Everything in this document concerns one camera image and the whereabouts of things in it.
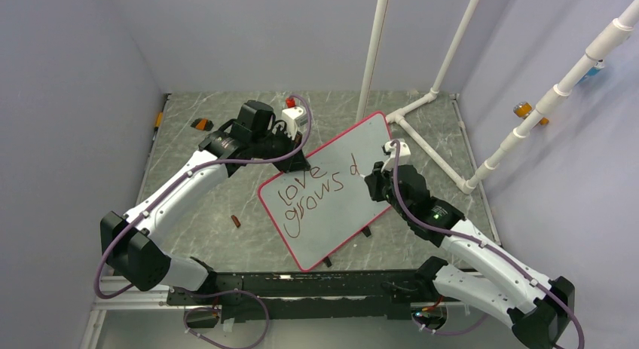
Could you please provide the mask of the brown marker cap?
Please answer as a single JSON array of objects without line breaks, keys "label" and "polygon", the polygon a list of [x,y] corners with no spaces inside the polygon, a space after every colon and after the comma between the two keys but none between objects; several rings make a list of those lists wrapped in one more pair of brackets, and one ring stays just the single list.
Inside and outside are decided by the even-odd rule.
[{"label": "brown marker cap", "polygon": [[240,228],[241,227],[241,222],[235,215],[231,216],[231,220],[234,223],[236,228]]}]

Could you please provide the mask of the pink framed whiteboard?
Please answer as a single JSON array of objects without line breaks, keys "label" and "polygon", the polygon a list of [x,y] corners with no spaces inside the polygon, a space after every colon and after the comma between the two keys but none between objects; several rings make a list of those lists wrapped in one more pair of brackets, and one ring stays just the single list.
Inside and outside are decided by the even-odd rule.
[{"label": "pink framed whiteboard", "polygon": [[392,139],[386,116],[375,112],[307,156],[308,171],[278,173],[262,183],[258,197],[298,269],[308,272],[386,212],[364,179],[385,161]]}]

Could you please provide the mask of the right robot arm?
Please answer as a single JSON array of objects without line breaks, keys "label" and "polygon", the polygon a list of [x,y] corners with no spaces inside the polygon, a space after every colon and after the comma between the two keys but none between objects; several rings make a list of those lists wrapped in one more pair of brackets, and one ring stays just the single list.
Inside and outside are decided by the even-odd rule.
[{"label": "right robot arm", "polygon": [[411,165],[374,164],[365,177],[373,201],[386,201],[419,238],[462,258],[481,274],[465,274],[444,259],[431,257],[414,273],[417,294],[455,298],[499,320],[527,348],[557,348],[568,324],[585,334],[574,312],[575,287],[526,266],[487,239],[449,203],[432,197],[425,178]]}]

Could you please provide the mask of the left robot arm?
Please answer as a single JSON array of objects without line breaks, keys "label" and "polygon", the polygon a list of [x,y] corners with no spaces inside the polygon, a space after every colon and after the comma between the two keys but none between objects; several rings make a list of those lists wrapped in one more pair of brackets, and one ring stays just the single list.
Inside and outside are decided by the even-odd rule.
[{"label": "left robot arm", "polygon": [[193,204],[241,167],[272,164],[281,173],[308,171],[303,148],[312,123],[311,108],[299,95],[286,99],[280,117],[266,103],[246,101],[238,116],[208,133],[187,163],[155,193],[123,215],[111,211],[101,219],[96,295],[114,297],[100,289],[102,270],[108,265],[128,280],[130,288],[145,292],[158,284],[173,286],[196,303],[210,302],[220,291],[215,270],[195,257],[164,252],[161,239]]}]

